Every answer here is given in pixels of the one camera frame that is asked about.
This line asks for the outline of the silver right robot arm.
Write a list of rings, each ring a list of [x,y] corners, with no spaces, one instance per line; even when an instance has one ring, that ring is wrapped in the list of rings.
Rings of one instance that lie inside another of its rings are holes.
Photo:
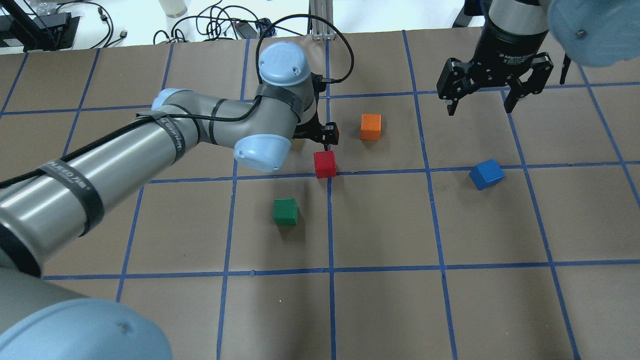
[[[446,60],[436,84],[446,111],[480,89],[508,87],[503,101],[511,113],[519,100],[540,94],[554,62],[540,49],[551,35],[564,51],[560,84],[571,64],[608,68],[639,56],[637,0],[467,0],[455,27],[483,17],[484,25],[470,61]]]

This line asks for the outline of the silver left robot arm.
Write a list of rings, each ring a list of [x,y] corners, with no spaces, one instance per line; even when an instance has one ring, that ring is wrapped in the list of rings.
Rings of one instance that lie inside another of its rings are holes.
[[[42,278],[42,267],[89,234],[134,191],[200,143],[233,150],[238,164],[280,170],[293,139],[338,143],[317,103],[331,79],[306,52],[279,41],[256,48],[251,103],[166,88],[126,126],[1,183],[3,360],[171,360],[165,333],[118,301],[87,297]]]

